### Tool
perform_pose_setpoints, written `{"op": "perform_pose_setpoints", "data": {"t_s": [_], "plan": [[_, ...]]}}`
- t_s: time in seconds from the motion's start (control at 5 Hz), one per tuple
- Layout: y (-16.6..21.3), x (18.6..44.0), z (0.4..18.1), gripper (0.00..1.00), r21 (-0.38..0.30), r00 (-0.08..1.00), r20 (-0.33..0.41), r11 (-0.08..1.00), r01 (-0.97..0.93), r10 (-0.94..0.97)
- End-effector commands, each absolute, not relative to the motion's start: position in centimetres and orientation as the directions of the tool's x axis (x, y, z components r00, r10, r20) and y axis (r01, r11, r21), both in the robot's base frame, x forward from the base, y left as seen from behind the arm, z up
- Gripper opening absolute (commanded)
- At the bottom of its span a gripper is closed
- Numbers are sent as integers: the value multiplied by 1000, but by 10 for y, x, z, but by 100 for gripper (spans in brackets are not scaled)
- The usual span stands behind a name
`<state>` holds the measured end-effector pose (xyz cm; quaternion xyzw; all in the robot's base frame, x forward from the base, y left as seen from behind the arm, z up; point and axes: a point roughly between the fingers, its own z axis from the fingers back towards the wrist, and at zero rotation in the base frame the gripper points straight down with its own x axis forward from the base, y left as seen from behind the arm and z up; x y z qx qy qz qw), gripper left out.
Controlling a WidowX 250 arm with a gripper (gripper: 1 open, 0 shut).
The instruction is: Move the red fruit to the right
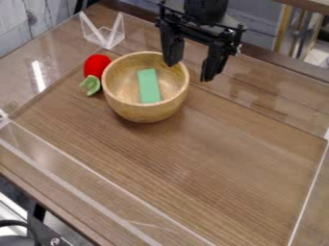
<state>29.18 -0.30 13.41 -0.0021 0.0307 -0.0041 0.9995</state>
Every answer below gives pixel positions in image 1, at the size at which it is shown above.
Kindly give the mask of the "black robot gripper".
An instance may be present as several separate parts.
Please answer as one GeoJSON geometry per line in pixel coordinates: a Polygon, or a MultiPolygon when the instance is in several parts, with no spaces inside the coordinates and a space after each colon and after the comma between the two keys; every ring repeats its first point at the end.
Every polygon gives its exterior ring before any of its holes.
{"type": "Polygon", "coordinates": [[[174,66],[182,60],[185,38],[210,45],[202,64],[201,81],[210,82],[222,72],[229,55],[240,52],[245,23],[226,11],[229,0],[159,0],[157,27],[163,60],[174,66]]]}

